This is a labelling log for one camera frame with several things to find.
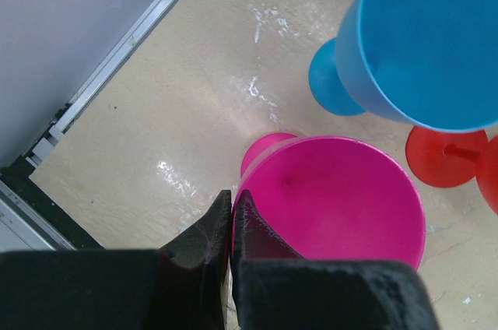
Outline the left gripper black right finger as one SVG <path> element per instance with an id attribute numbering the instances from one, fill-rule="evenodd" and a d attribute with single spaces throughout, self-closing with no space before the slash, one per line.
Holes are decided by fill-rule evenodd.
<path id="1" fill-rule="evenodd" d="M 233 207 L 232 242 L 232 295 L 242 329 L 440 327 L 413 268 L 305 259 L 263 220 L 248 190 Z"/>

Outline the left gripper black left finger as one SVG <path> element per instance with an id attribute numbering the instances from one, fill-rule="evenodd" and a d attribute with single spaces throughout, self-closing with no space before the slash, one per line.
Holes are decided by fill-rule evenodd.
<path id="1" fill-rule="evenodd" d="M 231 193 L 158 249 L 1 256 L 3 329 L 222 329 Z"/>

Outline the pink plastic wine glass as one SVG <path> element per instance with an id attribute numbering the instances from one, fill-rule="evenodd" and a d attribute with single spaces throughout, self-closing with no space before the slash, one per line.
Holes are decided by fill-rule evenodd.
<path id="1" fill-rule="evenodd" d="M 422 199 L 402 166 L 370 144 L 337 135 L 263 136 L 244 154 L 239 189 L 305 258 L 420 266 Z"/>

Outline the red plastic wine glass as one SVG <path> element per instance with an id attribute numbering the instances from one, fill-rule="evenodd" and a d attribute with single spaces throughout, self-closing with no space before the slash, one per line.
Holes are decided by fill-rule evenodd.
<path id="1" fill-rule="evenodd" d="M 454 188 L 475 178 L 482 197 L 497 211 L 497 138 L 483 130 L 435 132 L 414 127 L 405 144 L 409 168 L 421 182 Z"/>

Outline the blue plastic wine glass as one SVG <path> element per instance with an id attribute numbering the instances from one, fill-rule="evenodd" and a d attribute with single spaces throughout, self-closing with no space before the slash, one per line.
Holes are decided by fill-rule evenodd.
<path id="1" fill-rule="evenodd" d="M 497 0 L 353 0 L 308 72 L 328 112 L 439 132 L 497 122 Z"/>

